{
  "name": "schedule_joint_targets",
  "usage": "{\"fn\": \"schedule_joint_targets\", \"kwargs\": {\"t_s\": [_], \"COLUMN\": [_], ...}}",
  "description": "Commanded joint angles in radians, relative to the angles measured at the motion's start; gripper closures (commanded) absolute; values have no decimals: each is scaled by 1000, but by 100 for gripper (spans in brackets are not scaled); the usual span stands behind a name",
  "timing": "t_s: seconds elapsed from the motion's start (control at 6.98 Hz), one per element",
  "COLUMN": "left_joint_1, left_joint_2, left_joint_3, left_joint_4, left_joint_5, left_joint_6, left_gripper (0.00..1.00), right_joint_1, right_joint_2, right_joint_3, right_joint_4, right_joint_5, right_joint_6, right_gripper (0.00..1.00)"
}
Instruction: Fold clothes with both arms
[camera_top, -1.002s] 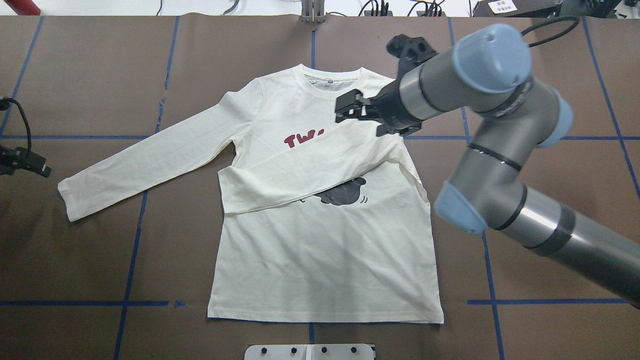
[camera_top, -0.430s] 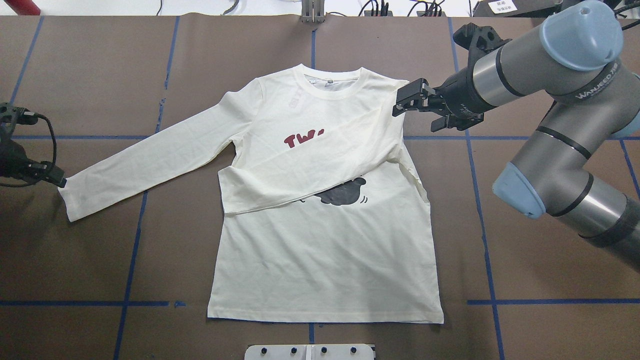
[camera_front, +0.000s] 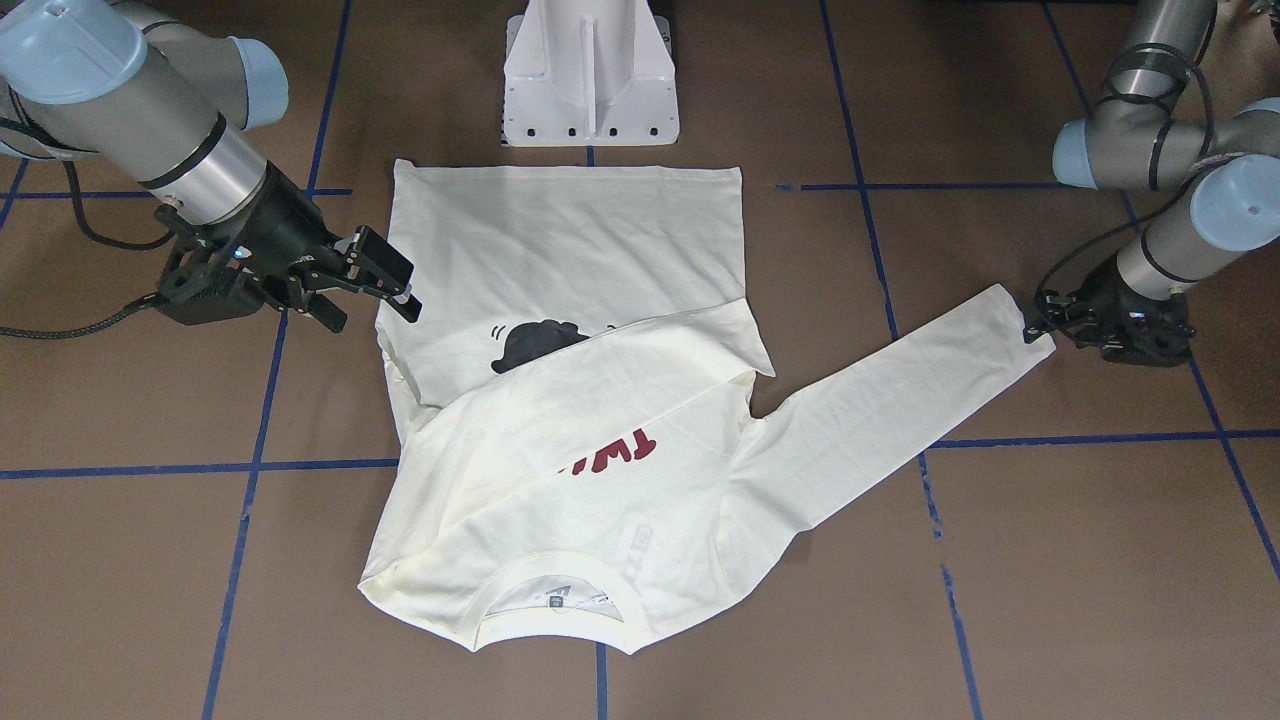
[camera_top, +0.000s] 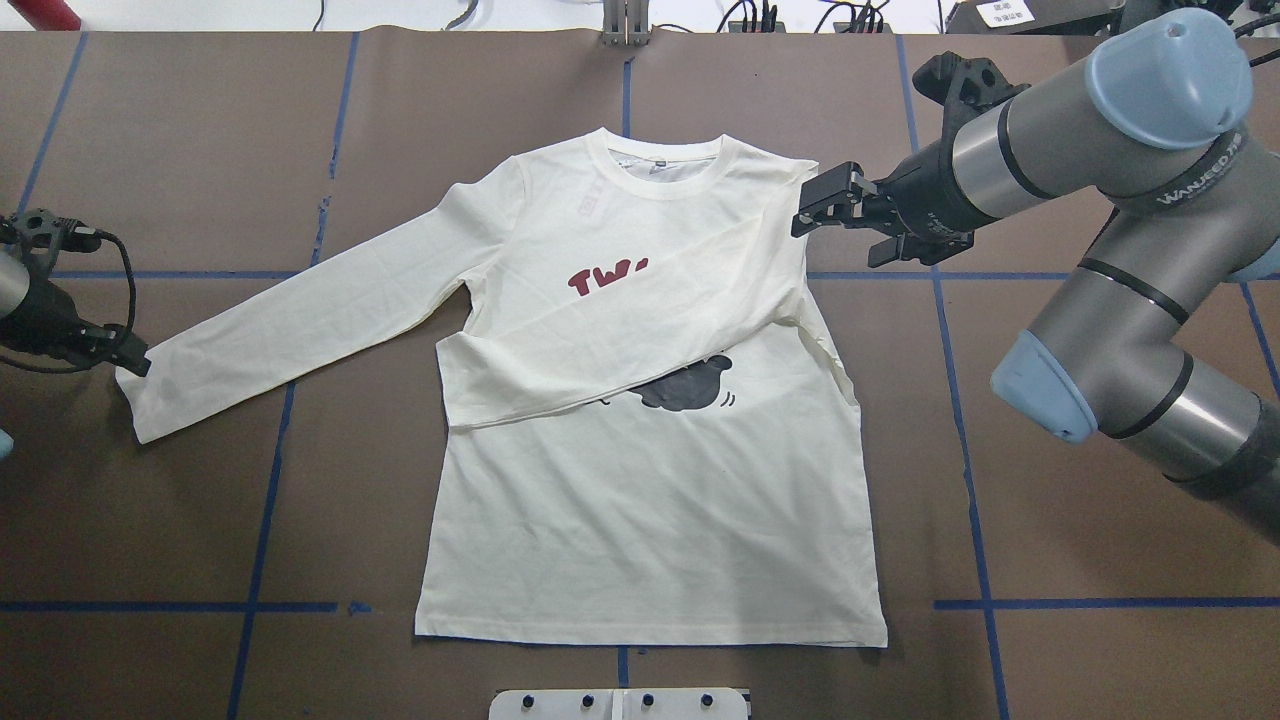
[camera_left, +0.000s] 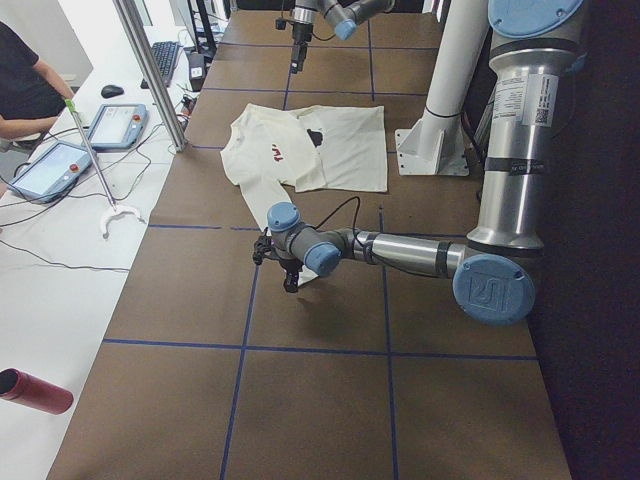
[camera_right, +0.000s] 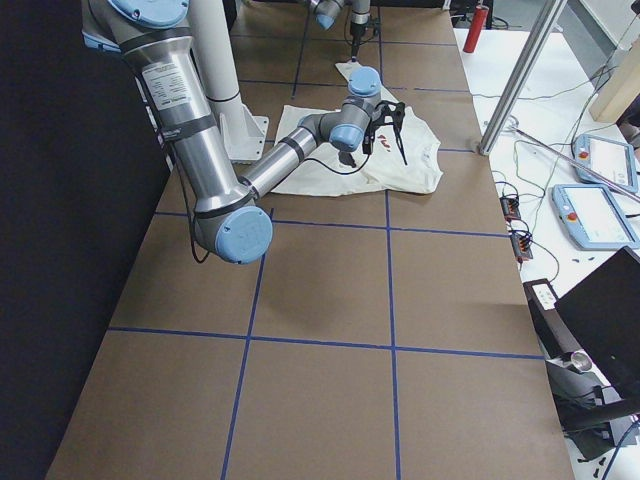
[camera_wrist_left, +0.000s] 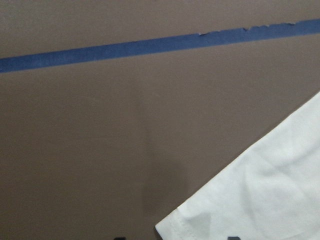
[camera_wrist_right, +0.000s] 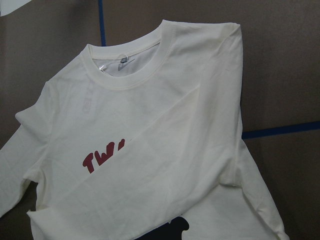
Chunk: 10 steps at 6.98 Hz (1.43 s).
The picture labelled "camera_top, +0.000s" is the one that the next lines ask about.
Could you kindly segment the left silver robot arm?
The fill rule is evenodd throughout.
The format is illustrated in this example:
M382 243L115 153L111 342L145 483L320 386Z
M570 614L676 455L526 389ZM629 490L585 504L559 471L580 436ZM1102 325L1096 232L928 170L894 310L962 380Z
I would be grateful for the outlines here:
M73 297L49 279L40 263L13 258L9 252L3 255L3 347L59 363L56 366L33 365L4 355L4 365L36 374L69 375L110 364L137 377L148 374L148 346L134 332L138 290L131 256L118 237L110 234L108 242L120 255L128 288L123 324L87 322L81 318Z

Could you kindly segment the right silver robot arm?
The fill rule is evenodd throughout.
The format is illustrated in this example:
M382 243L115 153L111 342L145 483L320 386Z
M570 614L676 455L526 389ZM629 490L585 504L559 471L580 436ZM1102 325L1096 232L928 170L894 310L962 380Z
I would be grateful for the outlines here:
M1277 270L1277 154L1253 140L1249 59L1233 28L1183 8L1038 83L941 53L911 78L937 141L882 179L852 161L803 184L791 233L865 228L868 263L932 266L979 228L1093 187L1112 213L991 377L1050 434L1094 433L1277 542L1277 406L1174 342L1225 282Z

